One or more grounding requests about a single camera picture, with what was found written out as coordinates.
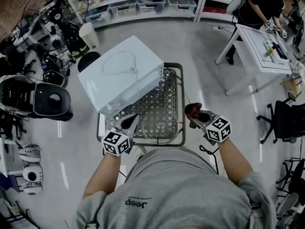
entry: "black shoe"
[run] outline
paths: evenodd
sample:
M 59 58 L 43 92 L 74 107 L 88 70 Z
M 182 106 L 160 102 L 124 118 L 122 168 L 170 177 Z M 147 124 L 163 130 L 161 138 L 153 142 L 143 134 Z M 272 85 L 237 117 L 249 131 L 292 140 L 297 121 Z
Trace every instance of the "black shoe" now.
M 232 56 L 228 56 L 226 55 L 226 58 L 227 58 L 227 61 L 230 65 L 233 65 L 234 64 L 234 60 L 233 60 L 233 55 Z

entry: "white cylinder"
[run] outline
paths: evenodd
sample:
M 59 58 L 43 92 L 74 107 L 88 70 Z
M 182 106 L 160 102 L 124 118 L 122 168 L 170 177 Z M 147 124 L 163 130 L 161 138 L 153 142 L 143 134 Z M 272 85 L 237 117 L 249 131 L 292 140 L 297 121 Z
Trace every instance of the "white cylinder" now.
M 91 22 L 82 25 L 79 35 L 90 49 L 95 49 L 100 45 L 99 38 Z

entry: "storage bin handle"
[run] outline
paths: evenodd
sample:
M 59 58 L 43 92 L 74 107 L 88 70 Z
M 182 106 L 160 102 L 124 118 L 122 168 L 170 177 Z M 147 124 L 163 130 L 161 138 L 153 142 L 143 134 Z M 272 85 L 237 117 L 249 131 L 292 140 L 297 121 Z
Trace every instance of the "storage bin handle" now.
M 96 20 L 96 19 L 98 19 L 100 17 L 101 17 L 101 15 L 99 14 L 99 15 L 91 16 L 90 19 L 91 20 Z
M 126 9 L 128 9 L 129 8 L 129 6 L 127 5 L 127 6 L 124 6 L 124 7 L 118 7 L 118 10 L 126 10 Z
M 158 6 L 158 4 L 156 4 L 156 3 L 147 3 L 146 4 L 146 7 L 157 7 Z
M 178 5 L 178 9 L 180 9 L 180 10 L 188 10 L 189 6 L 180 6 L 180 5 Z

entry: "black t-shirt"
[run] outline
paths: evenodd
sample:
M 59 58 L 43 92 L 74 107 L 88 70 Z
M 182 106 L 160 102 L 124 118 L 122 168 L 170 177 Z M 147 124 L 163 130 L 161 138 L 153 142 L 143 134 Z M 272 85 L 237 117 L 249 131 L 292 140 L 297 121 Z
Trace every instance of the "black t-shirt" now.
M 283 11 L 284 1 L 283 0 L 250 0 L 252 3 L 259 6 L 263 15 L 267 20 L 270 20 L 272 16 L 277 18 L 280 17 L 281 12 Z M 254 28 L 260 28 L 263 25 L 263 20 L 256 14 L 252 9 L 251 5 L 246 2 L 238 13 L 239 22 L 244 25 L 248 25 Z

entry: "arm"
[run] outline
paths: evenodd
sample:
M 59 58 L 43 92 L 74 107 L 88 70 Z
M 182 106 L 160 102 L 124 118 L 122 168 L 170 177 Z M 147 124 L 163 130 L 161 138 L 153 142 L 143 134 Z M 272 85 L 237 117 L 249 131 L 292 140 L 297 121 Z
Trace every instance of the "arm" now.
M 259 8 L 258 5 L 254 4 L 251 2 L 251 0 L 248 0 L 248 3 L 250 4 L 251 8 L 255 11 L 255 13 L 262 19 L 264 24 L 268 22 L 264 14 L 262 13 L 261 9 Z
M 116 186 L 120 165 L 121 157 L 106 153 L 88 182 L 82 199 L 98 191 L 103 191 L 106 194 L 112 193 Z
M 229 138 L 219 143 L 219 152 L 228 178 L 236 185 L 244 176 L 253 172 L 249 162 Z
M 278 19 L 278 17 L 276 16 L 273 16 L 273 21 L 275 23 L 275 26 L 278 28 L 278 29 L 281 29 L 281 24 L 280 24 L 280 20 Z

